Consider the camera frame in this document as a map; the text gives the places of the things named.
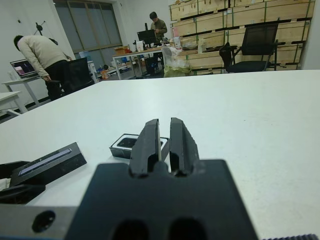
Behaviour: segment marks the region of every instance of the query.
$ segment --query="black box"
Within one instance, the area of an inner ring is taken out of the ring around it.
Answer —
[[[112,156],[130,159],[132,147],[135,145],[139,135],[137,134],[123,134],[119,137],[109,148]],[[161,158],[164,161],[169,153],[169,138],[160,137],[161,141]]]
[[[47,185],[86,163],[74,142],[13,170],[10,187],[21,184]]]

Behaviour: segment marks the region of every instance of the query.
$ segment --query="white wall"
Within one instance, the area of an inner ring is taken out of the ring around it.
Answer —
[[[320,2],[315,1],[308,39],[302,56],[302,69],[320,69]]]
[[[172,37],[169,5],[173,4],[174,0],[102,0],[101,2],[113,2],[112,6],[123,45],[130,45],[130,48],[133,48],[132,43],[139,40],[137,32],[145,30],[145,23],[150,29],[152,21],[149,14],[153,11],[166,24],[168,32],[164,36],[168,39]]]
[[[0,83],[10,81],[8,72],[14,71],[10,62],[24,59],[24,56],[14,45],[14,37],[16,35],[33,35],[37,30],[36,22],[41,24],[43,21],[46,21],[46,23],[43,25],[42,34],[48,38],[57,40],[59,47],[67,55],[74,58],[73,51],[52,0],[0,0]],[[30,86],[38,99],[48,96],[48,91],[43,80],[30,82]],[[22,91],[19,96],[24,104],[33,102],[23,85],[15,85],[12,88],[15,91]],[[0,84],[0,92],[7,91],[7,88]],[[14,103],[0,105],[0,110],[14,106]]]

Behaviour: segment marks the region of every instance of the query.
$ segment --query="desk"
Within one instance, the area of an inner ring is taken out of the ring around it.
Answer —
[[[123,79],[121,78],[120,70],[119,70],[119,68],[117,66],[116,59],[120,59],[120,58],[124,58],[124,57],[140,56],[140,55],[144,55],[144,54],[160,53],[161,49],[162,49],[162,47],[153,47],[153,48],[149,48],[149,49],[147,49],[145,51],[135,51],[135,52],[126,53],[126,54],[122,54],[122,55],[113,55],[112,58],[113,58],[113,61],[115,63],[115,69],[116,69],[116,73],[118,74],[119,80],[123,80]],[[134,67],[132,65],[132,61],[131,60],[130,60],[130,63],[131,63],[132,70],[134,72]],[[142,73],[142,68],[141,68],[140,61],[138,61],[138,65],[139,65],[140,71]]]
[[[18,94],[21,93],[21,91],[13,91],[13,92],[0,92],[0,105],[1,104],[7,104],[11,101],[14,101],[15,104],[20,109],[20,112],[22,114],[26,113],[28,110],[26,109],[25,105],[21,102]]]
[[[0,163],[77,142],[87,164],[30,206],[78,206],[109,146],[158,118],[184,121],[200,159],[227,161],[260,239],[320,235],[320,70],[102,81],[0,124]]]
[[[28,77],[28,78],[21,78],[19,80],[15,80],[15,81],[6,81],[3,82],[2,84],[4,84],[6,86],[6,88],[8,89],[9,92],[13,92],[11,86],[12,85],[17,85],[17,84],[23,84],[26,88],[26,90],[29,92],[32,100],[34,101],[35,105],[37,107],[40,107],[41,104],[38,101],[38,99],[36,98],[36,95],[34,94],[34,92],[32,91],[31,87],[29,86],[29,82],[37,80],[37,79],[41,79],[39,76],[33,76],[33,77]]]

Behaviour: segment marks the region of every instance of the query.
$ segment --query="white desk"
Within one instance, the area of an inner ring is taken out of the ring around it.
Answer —
[[[162,47],[153,47],[153,48],[149,48],[149,49],[147,49],[145,51],[135,51],[135,52],[132,52],[132,53],[126,53],[126,54],[122,54],[122,55],[113,55],[112,58],[113,58],[113,61],[115,62],[115,69],[116,69],[116,73],[118,74],[119,80],[130,79],[130,78],[134,77],[134,75],[132,75],[130,77],[127,77],[126,79],[122,79],[121,78],[121,74],[120,74],[120,69],[117,66],[116,59],[129,58],[129,57],[140,56],[140,55],[145,55],[145,54],[161,53],[161,51],[162,51]],[[130,60],[130,63],[131,63],[131,67],[132,67],[133,72],[135,72],[134,66],[132,65],[132,61],[131,60]],[[141,71],[141,74],[142,74],[143,72],[142,72],[142,67],[141,67],[140,61],[138,61],[138,65],[139,65],[139,68],[140,68],[140,71]]]
[[[17,107],[20,109],[22,114],[26,113],[28,110],[26,109],[25,105],[21,102],[18,94],[21,91],[13,91],[13,92],[0,92],[0,105],[7,104],[11,101],[14,101]]]
[[[4,84],[6,86],[6,88],[8,89],[9,92],[13,92],[11,86],[12,85],[17,85],[17,84],[23,84],[26,88],[26,90],[29,92],[32,100],[34,101],[35,105],[37,107],[40,107],[41,104],[38,101],[38,99],[36,98],[36,95],[34,94],[34,92],[32,91],[31,87],[29,86],[29,82],[37,80],[37,79],[41,79],[39,76],[33,76],[33,77],[28,77],[28,78],[21,78],[19,80],[15,80],[15,81],[6,81],[3,82],[2,84]]]
[[[320,235],[319,76],[301,70],[103,81],[0,124],[0,159],[32,161],[77,142],[87,164],[29,203],[77,206],[96,166],[119,162],[109,150],[118,137],[139,134],[155,118],[169,137],[170,118],[178,117],[201,159],[227,161],[261,239]]]

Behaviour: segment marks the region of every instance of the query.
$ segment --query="laptop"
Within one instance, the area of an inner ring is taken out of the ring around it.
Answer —
[[[10,64],[21,79],[38,76],[38,73],[35,71],[35,69],[27,59],[12,61],[10,62]]]

